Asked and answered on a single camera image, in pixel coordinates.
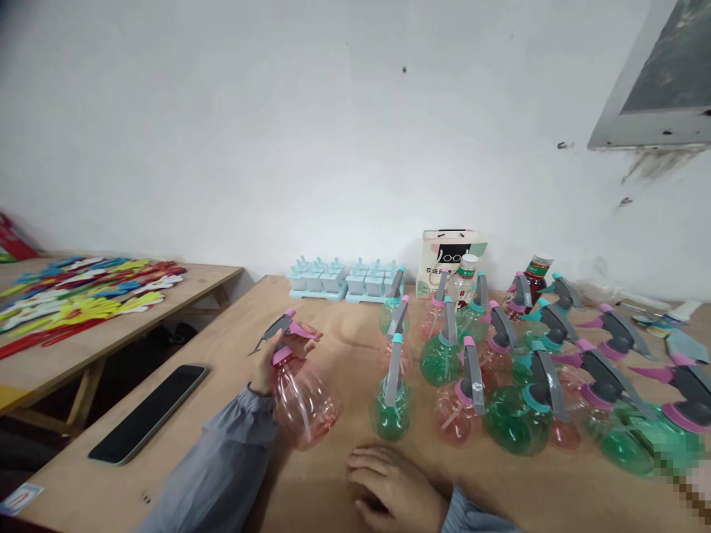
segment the glass bottle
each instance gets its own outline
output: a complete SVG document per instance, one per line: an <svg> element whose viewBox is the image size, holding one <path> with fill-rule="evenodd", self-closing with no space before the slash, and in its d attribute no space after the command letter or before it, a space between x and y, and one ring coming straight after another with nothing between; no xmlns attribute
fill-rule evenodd
<svg viewBox="0 0 711 533"><path fill-rule="evenodd" d="M474 274L479 258L474 254L461 256L457 273L450 276L447 284L447 294L452 298L456 309L461 309L472 300L474 291Z"/></svg>
<svg viewBox="0 0 711 533"><path fill-rule="evenodd" d="M272 358L275 379L274 416L294 448L315 446L343 411L338 393L311 361L282 347Z"/></svg>

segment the white wall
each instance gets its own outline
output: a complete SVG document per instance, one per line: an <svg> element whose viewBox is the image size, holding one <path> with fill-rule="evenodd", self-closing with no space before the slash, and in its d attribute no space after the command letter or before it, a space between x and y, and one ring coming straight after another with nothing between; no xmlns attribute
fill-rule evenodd
<svg viewBox="0 0 711 533"><path fill-rule="evenodd" d="M649 1L6 1L0 209L45 249L255 279L415 269L423 229L468 227L498 288L541 250L711 300L711 158L622 184L635 154L585 149Z"/></svg>

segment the sticker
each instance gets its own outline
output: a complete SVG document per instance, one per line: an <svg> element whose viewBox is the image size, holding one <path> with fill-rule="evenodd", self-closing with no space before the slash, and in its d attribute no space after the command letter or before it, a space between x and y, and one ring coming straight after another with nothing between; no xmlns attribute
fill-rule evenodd
<svg viewBox="0 0 711 533"><path fill-rule="evenodd" d="M24 483L19 489L14 491L0 503L0 514L15 516L22 509L30 505L40 492L44 489L32 483Z"/></svg>

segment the bottle label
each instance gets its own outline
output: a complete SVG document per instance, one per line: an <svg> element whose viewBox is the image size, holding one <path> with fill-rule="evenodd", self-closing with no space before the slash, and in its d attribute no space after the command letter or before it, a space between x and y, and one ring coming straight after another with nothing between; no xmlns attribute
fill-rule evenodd
<svg viewBox="0 0 711 533"><path fill-rule="evenodd" d="M531 275L534 275L537 278L543 278L546 275L546 272L548 272L549 268L550 265L541 265L531 261L528 265L528 268L526 269L526 272Z"/></svg>
<svg viewBox="0 0 711 533"><path fill-rule="evenodd" d="M462 266L460 266L459 270L457 271L457 273L459 274L459 277L464 278L464 279L472 279L474 277L474 272L476 272L476 271L475 270L464 270L464 268Z"/></svg>

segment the red plastic item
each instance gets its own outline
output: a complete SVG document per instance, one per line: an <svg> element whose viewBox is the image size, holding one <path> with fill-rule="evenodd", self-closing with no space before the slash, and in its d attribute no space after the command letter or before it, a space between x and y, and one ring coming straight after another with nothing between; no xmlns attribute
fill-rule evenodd
<svg viewBox="0 0 711 533"><path fill-rule="evenodd" d="M336 424L343 403L313 363L294 355L279 359L277 354L273 363L276 421L294 448L309 449Z"/></svg>
<svg viewBox="0 0 711 533"><path fill-rule="evenodd" d="M0 247L17 261L37 257L37 252L17 236L13 231L13 223L2 213L0 213Z"/></svg>

